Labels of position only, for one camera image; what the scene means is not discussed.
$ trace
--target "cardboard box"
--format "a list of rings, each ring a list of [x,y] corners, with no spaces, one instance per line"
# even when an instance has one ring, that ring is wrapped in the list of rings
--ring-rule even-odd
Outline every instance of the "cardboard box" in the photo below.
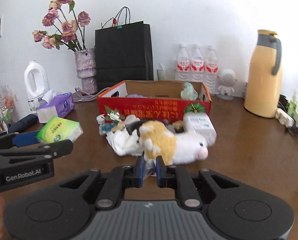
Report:
[[[180,98],[184,82],[178,81],[122,81],[97,99],[100,114],[105,114],[105,106],[117,109],[125,116],[134,114],[140,119],[167,119],[170,122],[182,120],[185,111],[197,109],[209,114],[211,97],[203,83],[190,82],[199,94],[199,100],[189,101]],[[127,98],[137,94],[150,98]]]

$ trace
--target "yellow thermos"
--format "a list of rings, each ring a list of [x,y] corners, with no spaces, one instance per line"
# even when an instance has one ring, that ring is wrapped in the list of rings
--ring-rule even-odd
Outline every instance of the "yellow thermos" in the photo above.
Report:
[[[251,113],[269,118],[275,116],[282,80],[281,41],[276,36],[276,32],[258,30],[244,102]]]

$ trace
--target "purple object in box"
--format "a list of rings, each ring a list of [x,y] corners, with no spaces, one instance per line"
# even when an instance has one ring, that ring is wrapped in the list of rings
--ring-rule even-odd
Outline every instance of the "purple object in box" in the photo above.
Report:
[[[72,93],[64,93],[55,96],[50,103],[43,102],[37,108],[37,114],[40,123],[47,123],[52,117],[58,116],[64,118],[74,109]]]

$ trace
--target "vase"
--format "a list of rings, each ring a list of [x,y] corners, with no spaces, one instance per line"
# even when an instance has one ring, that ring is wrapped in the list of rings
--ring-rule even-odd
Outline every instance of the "vase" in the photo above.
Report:
[[[74,53],[77,78],[81,79],[82,90],[97,93],[95,49],[83,49]]]

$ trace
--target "brown tabletop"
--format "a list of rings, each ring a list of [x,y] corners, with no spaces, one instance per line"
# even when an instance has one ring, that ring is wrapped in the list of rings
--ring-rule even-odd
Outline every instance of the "brown tabletop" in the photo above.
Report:
[[[132,165],[136,157],[116,155],[105,137],[99,135],[97,102],[76,103],[76,110],[66,118],[80,122],[84,134],[74,143],[73,152],[54,160],[56,175],[45,181],[4,192],[13,199],[52,183],[69,178],[89,168],[109,172],[118,165]],[[266,119],[247,112],[243,100],[224,101],[213,98],[210,119],[217,140],[209,148],[209,157],[185,167],[190,172],[212,169],[250,186],[277,195],[293,208],[295,222],[289,240],[298,240],[298,139],[285,133],[278,120]],[[35,125],[28,131],[39,130]],[[174,198],[173,190],[160,189],[156,178],[149,177],[140,189],[127,189],[126,199],[161,200]]]

